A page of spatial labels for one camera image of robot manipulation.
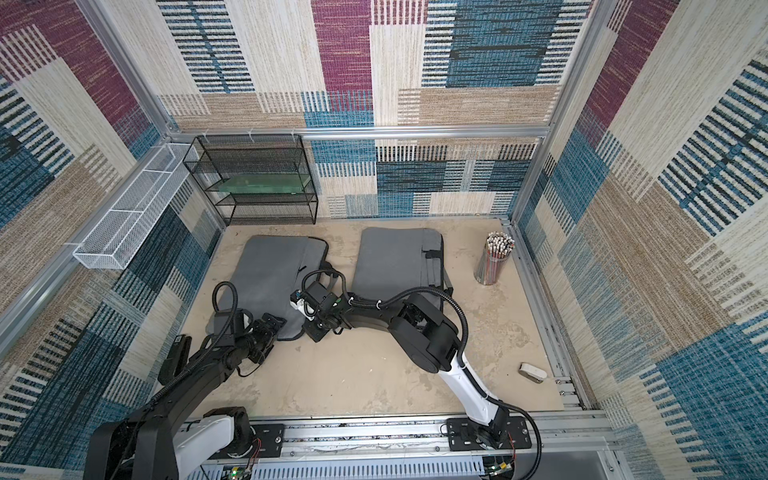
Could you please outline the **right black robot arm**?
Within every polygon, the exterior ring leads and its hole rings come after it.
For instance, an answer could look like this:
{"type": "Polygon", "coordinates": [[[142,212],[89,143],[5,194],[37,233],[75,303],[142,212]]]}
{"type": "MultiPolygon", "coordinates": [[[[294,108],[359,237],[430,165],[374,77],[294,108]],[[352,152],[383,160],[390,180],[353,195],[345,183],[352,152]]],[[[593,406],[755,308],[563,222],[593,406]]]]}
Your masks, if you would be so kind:
{"type": "Polygon", "coordinates": [[[388,332],[422,370],[438,375],[459,399],[473,441],[485,449],[512,446],[507,427],[529,416],[492,395],[465,356],[468,321],[458,303],[436,287],[414,287],[386,300],[337,295],[318,281],[290,296],[305,317],[304,330],[318,342],[330,331],[372,328],[388,332]]]}

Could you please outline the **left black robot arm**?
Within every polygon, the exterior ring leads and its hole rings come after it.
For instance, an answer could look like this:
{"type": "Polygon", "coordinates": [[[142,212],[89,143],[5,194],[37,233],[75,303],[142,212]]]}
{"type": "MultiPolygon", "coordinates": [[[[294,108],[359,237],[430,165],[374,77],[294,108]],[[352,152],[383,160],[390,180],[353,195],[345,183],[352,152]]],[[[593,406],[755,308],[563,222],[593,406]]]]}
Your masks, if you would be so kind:
{"type": "Polygon", "coordinates": [[[217,314],[216,340],[144,406],[92,434],[85,479],[183,479],[217,453],[247,457],[256,434],[243,407],[214,409],[184,427],[193,411],[243,360],[261,365],[286,320],[264,314],[244,324],[244,309],[217,314]]]}

